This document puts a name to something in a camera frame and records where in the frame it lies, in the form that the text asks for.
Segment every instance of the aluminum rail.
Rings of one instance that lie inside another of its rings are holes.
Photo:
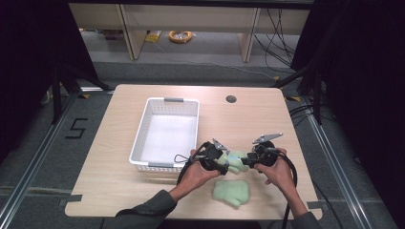
[[[303,96],[302,100],[304,105],[310,105],[307,97]],[[336,178],[337,184],[342,191],[343,197],[349,205],[349,209],[352,212],[354,221],[356,222],[358,228],[373,228],[370,219],[367,216],[366,211],[364,210],[363,204],[359,200],[357,193],[354,191],[351,182],[346,176],[345,170],[343,169],[339,158],[330,145],[324,129],[321,125],[318,125],[313,115],[309,116],[309,123],[312,126],[313,131],[315,132],[316,138],[318,138],[318,141],[321,144],[322,150]]]
[[[59,132],[60,127],[66,119],[66,115],[72,105],[75,103],[77,94],[69,94],[64,106],[63,113],[61,117],[52,124],[51,128],[47,132],[44,140],[36,151],[34,157],[32,158],[30,165],[27,167],[24,175],[18,181],[17,185],[14,187],[11,195],[9,196],[6,203],[3,205],[0,211],[0,228],[6,229],[9,227],[12,218],[17,212],[19,206],[21,205],[24,196],[27,194],[30,185],[32,184],[36,174],[38,173],[45,157],[47,156],[54,140]]]

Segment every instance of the table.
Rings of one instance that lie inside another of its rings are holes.
[[[226,97],[234,95],[235,103]],[[200,100],[198,146],[213,137],[229,150],[250,152],[251,142],[261,134],[283,133],[273,141],[286,148],[298,173],[298,192],[302,200],[318,201],[306,162],[283,95],[278,89],[119,85],[99,126],[93,145],[73,189],[65,212],[71,217],[113,217],[119,210],[132,208],[151,198],[160,189],[170,190],[175,178],[145,176],[129,163],[146,99],[182,97]],[[168,216],[170,219],[282,219],[287,201],[274,186],[265,186],[266,177],[255,170],[239,175],[228,173],[218,179],[244,179],[250,200],[235,209],[211,197],[215,180],[182,199]],[[320,208],[311,209],[317,219]]]

